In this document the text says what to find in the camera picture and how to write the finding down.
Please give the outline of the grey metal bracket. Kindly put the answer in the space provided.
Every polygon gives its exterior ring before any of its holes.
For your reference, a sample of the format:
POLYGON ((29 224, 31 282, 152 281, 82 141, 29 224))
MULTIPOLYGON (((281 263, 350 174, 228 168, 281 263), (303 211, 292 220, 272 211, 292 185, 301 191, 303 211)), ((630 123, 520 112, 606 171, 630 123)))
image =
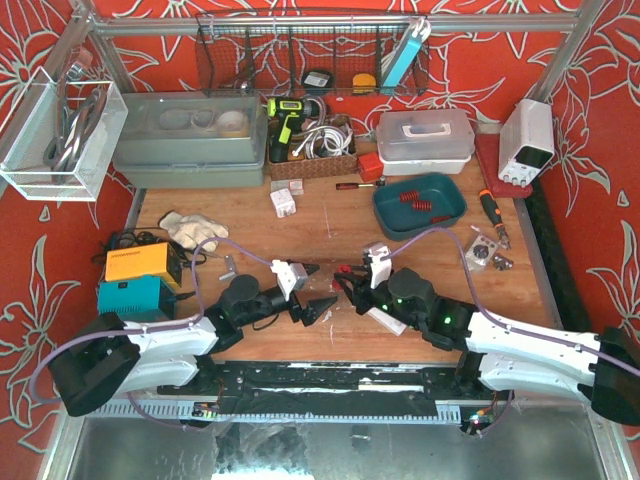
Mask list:
POLYGON ((237 276, 236 264, 231 255, 224 256, 225 273, 219 277, 221 282, 231 281, 237 276))

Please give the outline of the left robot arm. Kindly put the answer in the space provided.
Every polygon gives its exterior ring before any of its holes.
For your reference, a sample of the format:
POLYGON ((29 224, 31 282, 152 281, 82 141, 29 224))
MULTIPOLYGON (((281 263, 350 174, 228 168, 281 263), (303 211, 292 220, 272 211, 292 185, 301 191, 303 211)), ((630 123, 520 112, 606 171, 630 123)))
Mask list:
POLYGON ((237 344, 244 327, 261 320, 288 313, 293 322, 313 325, 337 301, 328 296, 300 303, 297 293, 317 269, 277 261, 277 284, 269 289, 252 275, 239 275, 216 303, 182 320, 125 322, 115 312, 100 315, 47 365, 67 413, 90 414, 119 394, 184 387, 208 372, 212 354, 237 344))

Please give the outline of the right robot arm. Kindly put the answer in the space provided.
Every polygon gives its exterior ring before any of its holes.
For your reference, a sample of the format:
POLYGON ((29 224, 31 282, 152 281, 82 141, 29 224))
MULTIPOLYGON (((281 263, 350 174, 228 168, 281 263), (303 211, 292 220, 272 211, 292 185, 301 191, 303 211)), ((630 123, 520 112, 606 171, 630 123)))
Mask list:
POLYGON ((441 296, 408 268, 378 285, 362 267, 335 273, 334 282, 358 314, 461 352, 461 386, 574 398, 610 421, 639 423, 639 347, 619 328, 595 334, 518 322, 441 296))

